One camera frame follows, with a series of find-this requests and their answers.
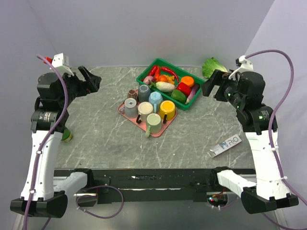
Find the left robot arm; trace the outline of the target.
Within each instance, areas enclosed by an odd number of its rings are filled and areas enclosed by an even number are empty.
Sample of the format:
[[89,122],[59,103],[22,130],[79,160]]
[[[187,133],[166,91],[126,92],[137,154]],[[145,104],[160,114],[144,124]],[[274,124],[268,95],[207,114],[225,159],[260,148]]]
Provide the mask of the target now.
[[10,210],[30,217],[61,218],[68,200],[80,189],[89,193],[95,181],[90,169],[77,169],[58,185],[54,185],[54,170],[59,144],[64,134],[69,113],[64,105],[70,105],[76,97],[97,92],[101,77],[85,67],[78,70],[84,80],[75,73],[64,73],[62,80],[49,72],[38,78],[39,97],[31,116],[32,153],[27,179],[19,198],[11,201]]

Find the dark blue-grey mug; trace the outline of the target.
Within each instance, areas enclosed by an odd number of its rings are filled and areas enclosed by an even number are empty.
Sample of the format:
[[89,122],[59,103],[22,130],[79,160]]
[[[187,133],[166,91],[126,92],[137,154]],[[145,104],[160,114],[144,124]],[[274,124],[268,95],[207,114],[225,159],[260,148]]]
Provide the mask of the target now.
[[147,102],[149,100],[149,96],[151,94],[150,87],[145,85],[140,85],[138,88],[138,101],[139,103]]

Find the brown striped cup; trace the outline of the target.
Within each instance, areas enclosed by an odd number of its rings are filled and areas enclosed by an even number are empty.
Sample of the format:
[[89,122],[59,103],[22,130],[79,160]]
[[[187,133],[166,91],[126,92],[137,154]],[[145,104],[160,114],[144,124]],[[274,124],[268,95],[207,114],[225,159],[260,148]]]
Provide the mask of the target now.
[[133,99],[136,100],[136,102],[138,102],[138,95],[137,95],[136,90],[134,90],[134,89],[129,90],[127,98],[133,98]]

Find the green bell pepper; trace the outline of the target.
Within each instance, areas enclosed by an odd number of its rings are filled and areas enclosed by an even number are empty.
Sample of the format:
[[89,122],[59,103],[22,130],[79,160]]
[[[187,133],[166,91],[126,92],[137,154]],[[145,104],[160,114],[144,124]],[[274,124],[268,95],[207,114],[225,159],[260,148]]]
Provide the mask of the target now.
[[186,102],[187,97],[180,90],[174,89],[171,93],[171,98],[184,104]]

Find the white printed card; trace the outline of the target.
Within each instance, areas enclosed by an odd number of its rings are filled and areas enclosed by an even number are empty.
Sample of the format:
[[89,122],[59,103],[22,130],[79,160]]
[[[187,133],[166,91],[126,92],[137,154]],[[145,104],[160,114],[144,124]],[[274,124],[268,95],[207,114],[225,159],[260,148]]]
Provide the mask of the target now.
[[231,136],[230,138],[220,142],[219,144],[215,145],[210,149],[209,155],[214,158],[227,150],[231,149],[232,147],[236,146],[237,144],[241,143],[242,140],[238,134]]

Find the cream mug black handle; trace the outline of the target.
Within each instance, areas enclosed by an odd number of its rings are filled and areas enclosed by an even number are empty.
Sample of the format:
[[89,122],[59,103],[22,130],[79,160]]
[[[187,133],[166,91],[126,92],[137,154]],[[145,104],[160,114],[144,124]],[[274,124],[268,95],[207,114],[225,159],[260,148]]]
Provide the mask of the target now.
[[148,115],[153,113],[153,105],[150,102],[142,102],[138,105],[137,124],[146,122]]

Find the light blue mug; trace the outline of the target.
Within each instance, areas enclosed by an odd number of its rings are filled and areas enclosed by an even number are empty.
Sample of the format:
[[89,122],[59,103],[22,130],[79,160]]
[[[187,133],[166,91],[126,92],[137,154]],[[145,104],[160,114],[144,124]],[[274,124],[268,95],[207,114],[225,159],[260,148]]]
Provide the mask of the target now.
[[160,104],[163,101],[162,95],[159,92],[152,92],[149,96],[149,103],[153,106],[153,112],[158,113]]

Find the purple onion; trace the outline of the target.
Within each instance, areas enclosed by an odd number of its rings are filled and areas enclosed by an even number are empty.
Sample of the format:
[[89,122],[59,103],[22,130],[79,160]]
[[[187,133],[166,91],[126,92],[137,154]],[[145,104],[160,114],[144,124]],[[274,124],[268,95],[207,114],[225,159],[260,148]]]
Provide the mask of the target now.
[[147,76],[144,78],[143,83],[150,85],[151,83],[155,83],[155,77],[154,76]]

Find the white radish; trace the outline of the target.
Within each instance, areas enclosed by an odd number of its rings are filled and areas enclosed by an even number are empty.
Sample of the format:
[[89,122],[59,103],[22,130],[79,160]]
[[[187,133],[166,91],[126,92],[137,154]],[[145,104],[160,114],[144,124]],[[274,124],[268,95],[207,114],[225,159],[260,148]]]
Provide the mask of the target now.
[[176,88],[175,85],[163,81],[159,81],[155,85],[156,88],[161,92],[172,92]]

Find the orange fruit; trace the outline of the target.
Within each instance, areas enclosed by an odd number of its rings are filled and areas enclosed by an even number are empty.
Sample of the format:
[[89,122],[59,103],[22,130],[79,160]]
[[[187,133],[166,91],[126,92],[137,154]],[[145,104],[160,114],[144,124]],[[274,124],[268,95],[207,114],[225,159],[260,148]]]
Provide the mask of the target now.
[[195,80],[191,76],[184,76],[181,78],[180,82],[186,84],[190,88],[192,88],[195,84]]

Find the light green mug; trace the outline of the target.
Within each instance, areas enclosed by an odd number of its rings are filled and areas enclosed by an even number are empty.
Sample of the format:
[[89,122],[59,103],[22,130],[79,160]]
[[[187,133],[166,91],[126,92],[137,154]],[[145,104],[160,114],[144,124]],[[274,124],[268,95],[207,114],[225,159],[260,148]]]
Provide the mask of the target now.
[[162,128],[162,121],[160,115],[152,113],[148,115],[146,120],[145,137],[148,138],[151,134],[157,134]]

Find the orange yellow vegetable piece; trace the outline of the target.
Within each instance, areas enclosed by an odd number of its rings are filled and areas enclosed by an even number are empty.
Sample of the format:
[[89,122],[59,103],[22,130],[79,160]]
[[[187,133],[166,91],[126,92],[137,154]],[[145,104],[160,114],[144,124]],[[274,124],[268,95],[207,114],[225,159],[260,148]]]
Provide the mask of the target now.
[[161,81],[161,82],[167,82],[167,83],[170,83],[170,84],[173,84],[173,85],[174,85],[174,84],[175,84],[174,79],[175,79],[175,76],[174,76],[174,75],[172,75],[172,76],[169,76],[169,75],[160,75],[160,76],[157,78],[156,82]]

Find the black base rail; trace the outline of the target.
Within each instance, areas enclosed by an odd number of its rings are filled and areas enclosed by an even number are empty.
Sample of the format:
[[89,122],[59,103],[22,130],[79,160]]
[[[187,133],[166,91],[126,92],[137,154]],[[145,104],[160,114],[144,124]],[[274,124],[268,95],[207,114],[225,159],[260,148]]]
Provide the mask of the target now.
[[113,202],[181,201],[207,202],[207,196],[229,189],[210,185],[211,169],[93,169],[95,185],[112,188],[92,189],[89,195],[98,204]]

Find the grey mug pink rim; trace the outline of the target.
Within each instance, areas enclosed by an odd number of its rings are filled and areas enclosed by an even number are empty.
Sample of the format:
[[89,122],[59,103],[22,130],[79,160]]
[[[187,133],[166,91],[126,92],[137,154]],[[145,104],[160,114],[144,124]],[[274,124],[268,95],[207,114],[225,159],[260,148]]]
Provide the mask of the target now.
[[119,112],[127,118],[136,118],[138,116],[137,102],[134,98],[127,98],[124,104],[119,108]]

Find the yellow mug black handle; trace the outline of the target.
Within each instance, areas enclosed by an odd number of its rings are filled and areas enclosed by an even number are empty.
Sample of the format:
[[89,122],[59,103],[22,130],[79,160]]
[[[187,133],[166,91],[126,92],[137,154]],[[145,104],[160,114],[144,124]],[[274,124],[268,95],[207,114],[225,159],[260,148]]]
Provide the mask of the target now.
[[161,102],[159,115],[163,121],[163,124],[172,120],[175,117],[175,113],[176,106],[172,101],[165,100]]

